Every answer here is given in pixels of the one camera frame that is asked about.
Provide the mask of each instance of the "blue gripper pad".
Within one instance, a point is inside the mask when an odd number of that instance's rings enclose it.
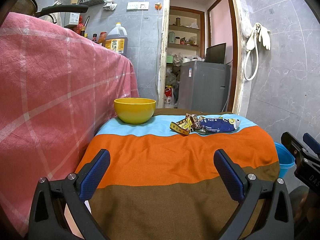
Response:
[[[83,202],[92,198],[109,165],[110,153],[105,150],[81,183],[79,197]]]
[[[219,150],[213,155],[213,163],[231,198],[241,202],[244,199],[243,185]]]
[[[310,147],[315,154],[320,154],[320,144],[308,133],[303,135],[303,141]]]

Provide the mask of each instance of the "screw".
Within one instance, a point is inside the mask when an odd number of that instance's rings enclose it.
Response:
[[[283,183],[284,183],[284,180],[281,179],[281,178],[278,178],[277,181],[278,181],[278,183],[280,183],[280,184],[283,184]]]
[[[73,180],[75,177],[76,177],[76,174],[75,174],[75,173],[70,173],[70,174],[68,175],[68,179],[70,179],[70,180]]]
[[[45,180],[46,180],[46,178],[45,178],[45,177],[41,177],[41,178],[39,179],[39,182],[40,182],[40,183],[44,183],[44,182],[45,182]]]
[[[248,178],[249,178],[250,180],[255,180],[257,177],[256,177],[256,175],[250,173],[250,174],[248,174]]]

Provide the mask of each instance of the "rubber glove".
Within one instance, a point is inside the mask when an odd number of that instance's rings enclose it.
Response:
[[[263,46],[265,46],[266,49],[270,50],[270,48],[271,48],[270,36],[268,34],[267,28],[263,27],[262,25],[260,27],[260,32],[259,32],[259,42],[261,42],[261,40],[262,40]]]

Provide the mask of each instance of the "light blue stripe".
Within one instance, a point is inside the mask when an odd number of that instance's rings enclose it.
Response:
[[[221,115],[210,114],[205,115],[208,118],[218,118]],[[240,126],[236,131],[228,132],[228,133],[235,133],[239,132],[243,128],[255,126],[256,124],[249,121],[248,119],[236,115],[236,114],[224,114],[222,115],[223,118],[234,118],[241,120]],[[147,134],[153,134],[157,136],[171,136],[176,135],[175,131],[170,129],[171,122],[178,122],[185,118],[184,115],[157,115],[151,117],[147,122],[144,124],[139,125],[131,125],[125,122],[122,122],[118,117],[112,118],[108,122],[106,122],[98,131],[97,135],[99,134],[117,134],[117,135],[135,135],[135,136],[143,136]]]

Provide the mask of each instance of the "black monitor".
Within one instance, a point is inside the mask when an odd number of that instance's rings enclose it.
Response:
[[[226,43],[221,43],[207,48],[204,62],[223,64],[224,56],[226,54],[226,45]]]

